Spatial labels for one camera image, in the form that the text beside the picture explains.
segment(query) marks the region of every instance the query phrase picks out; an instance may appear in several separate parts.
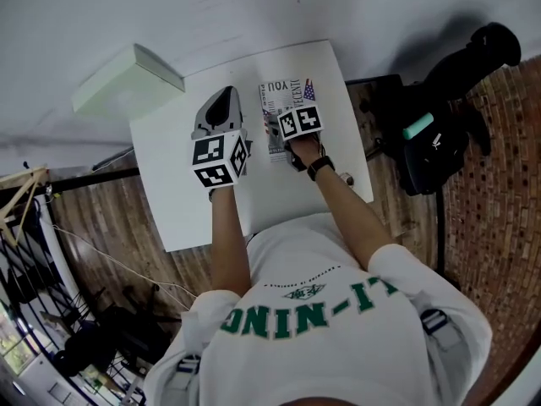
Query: sleeve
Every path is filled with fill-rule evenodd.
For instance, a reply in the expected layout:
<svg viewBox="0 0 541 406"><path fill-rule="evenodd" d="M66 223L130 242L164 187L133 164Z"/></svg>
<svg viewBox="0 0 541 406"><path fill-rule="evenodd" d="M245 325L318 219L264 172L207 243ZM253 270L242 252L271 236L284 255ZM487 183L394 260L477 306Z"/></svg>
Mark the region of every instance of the sleeve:
<svg viewBox="0 0 541 406"><path fill-rule="evenodd" d="M234 292L212 290L198 296L190 310L182 313L177 336L145 378L143 391L150 406L191 403L186 379L197 374L199 357L239 300Z"/></svg>
<svg viewBox="0 0 541 406"><path fill-rule="evenodd" d="M492 330L484 314L401 245L389 244L378 249L368 270L405 294L420 315L426 310L442 310L447 315L460 343L450 349L427 336L427 349L432 366L439 365L445 373L436 371L438 382L445 383L453 392L452 397L461 403L489 357Z"/></svg>

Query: american flag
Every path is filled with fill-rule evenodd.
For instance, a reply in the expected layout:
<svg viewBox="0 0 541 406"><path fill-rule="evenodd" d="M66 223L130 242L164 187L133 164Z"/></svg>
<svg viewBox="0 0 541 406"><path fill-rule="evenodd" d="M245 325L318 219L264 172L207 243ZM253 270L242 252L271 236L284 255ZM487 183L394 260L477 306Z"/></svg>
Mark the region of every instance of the american flag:
<svg viewBox="0 0 541 406"><path fill-rule="evenodd" d="M310 78L306 79L306 86L304 87L304 99L310 99L310 101L315 101L314 83L312 83Z"/></svg>

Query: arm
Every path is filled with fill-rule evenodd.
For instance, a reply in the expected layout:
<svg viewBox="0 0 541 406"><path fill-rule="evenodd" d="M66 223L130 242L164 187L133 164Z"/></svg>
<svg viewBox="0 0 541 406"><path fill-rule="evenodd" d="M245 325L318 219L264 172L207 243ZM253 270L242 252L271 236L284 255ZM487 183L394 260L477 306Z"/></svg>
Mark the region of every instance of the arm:
<svg viewBox="0 0 541 406"><path fill-rule="evenodd" d="M212 194L210 257L214 290L231 290L243 297L251 289L248 253L232 186L216 189Z"/></svg>
<svg viewBox="0 0 541 406"><path fill-rule="evenodd" d="M294 139L291 147L306 167L320 157L319 145L311 137ZM382 246L393 243L391 236L372 209L331 167L321 168L315 176L315 182L347 247L359 265L367 271L372 254Z"/></svg>

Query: white t-shirt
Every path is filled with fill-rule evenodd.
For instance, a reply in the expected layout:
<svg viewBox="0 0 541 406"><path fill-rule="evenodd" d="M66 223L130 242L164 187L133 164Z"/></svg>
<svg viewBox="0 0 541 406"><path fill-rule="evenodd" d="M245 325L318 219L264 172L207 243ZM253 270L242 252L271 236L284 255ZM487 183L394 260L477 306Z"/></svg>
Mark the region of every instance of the white t-shirt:
<svg viewBox="0 0 541 406"><path fill-rule="evenodd" d="M145 379L150 405L179 404L178 363L203 350L195 370L203 406L312 397L459 404L478 378L489 323L400 245L376 251L364 272L331 215L318 214L259 233L248 254L253 287L242 298L212 291L195 300ZM446 313L451 336L424 334L419 314L427 309Z"/></svg>

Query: magazine cover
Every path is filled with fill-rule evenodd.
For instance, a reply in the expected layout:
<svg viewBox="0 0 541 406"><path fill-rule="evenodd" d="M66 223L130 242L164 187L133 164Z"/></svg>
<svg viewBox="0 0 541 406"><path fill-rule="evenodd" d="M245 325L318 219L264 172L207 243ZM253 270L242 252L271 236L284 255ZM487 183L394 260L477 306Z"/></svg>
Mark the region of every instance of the magazine cover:
<svg viewBox="0 0 541 406"><path fill-rule="evenodd" d="M269 135L265 117L278 116L290 108L315 104L314 83L306 80L278 80L260 84L261 109L265 132ZM270 161L286 161L286 152L269 138Z"/></svg>

